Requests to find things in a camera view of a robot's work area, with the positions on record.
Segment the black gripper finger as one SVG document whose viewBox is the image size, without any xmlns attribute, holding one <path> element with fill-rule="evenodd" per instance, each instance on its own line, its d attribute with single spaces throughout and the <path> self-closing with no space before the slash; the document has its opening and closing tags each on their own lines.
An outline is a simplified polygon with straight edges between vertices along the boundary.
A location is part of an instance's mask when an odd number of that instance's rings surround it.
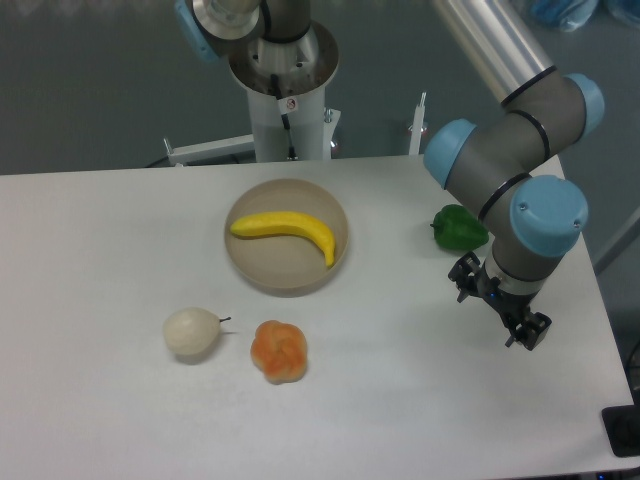
<svg viewBox="0 0 640 480">
<path fill-rule="evenodd" d="M 515 313 L 505 313 L 503 324 L 509 331 L 505 342 L 507 348 L 518 343 L 532 351 L 544 339 L 552 320 L 543 313 L 526 308 Z"/>
<path fill-rule="evenodd" d="M 448 279 L 457 288 L 457 302 L 462 303 L 468 297 L 478 297 L 478 275 L 481 273 L 480 261 L 473 251 L 460 257 L 448 273 Z"/>
</svg>

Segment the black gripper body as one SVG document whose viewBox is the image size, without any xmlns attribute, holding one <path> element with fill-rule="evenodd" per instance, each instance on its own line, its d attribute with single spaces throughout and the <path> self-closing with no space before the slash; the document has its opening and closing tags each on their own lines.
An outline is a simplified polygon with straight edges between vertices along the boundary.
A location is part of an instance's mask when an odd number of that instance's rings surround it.
<svg viewBox="0 0 640 480">
<path fill-rule="evenodd" d="M 482 269 L 477 280 L 477 293 L 502 320 L 523 320 L 530 312 L 533 294 L 519 295 L 501 289 L 497 277 L 490 277 Z"/>
</svg>

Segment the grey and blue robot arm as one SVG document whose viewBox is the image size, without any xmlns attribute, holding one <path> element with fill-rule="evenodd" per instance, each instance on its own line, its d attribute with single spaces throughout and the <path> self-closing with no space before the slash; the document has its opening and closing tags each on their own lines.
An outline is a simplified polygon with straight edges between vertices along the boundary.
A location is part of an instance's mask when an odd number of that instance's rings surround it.
<svg viewBox="0 0 640 480">
<path fill-rule="evenodd" d="M 435 9 L 505 112 L 488 128 L 452 121 L 426 146 L 431 176 L 494 237 L 485 260 L 466 254 L 449 277 L 499 315 L 511 342 L 533 349 L 551 322 L 531 300 L 588 218 L 577 186 L 536 169 L 601 122 L 603 95 L 584 75 L 559 74 L 508 2 Z M 174 11 L 194 52 L 227 58 L 245 88 L 258 161 L 330 157 L 324 91 L 339 52 L 308 2 L 178 1 Z"/>
</svg>

